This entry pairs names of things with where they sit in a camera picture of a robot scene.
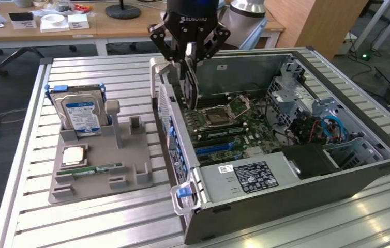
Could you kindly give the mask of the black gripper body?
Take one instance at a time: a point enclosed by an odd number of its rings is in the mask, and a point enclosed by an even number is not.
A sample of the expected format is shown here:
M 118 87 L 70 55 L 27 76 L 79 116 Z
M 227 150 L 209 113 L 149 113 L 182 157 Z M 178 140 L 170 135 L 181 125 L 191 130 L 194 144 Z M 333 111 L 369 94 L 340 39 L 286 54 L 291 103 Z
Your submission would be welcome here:
M 219 1 L 167 1 L 166 28 L 178 43 L 202 42 L 218 26 Z

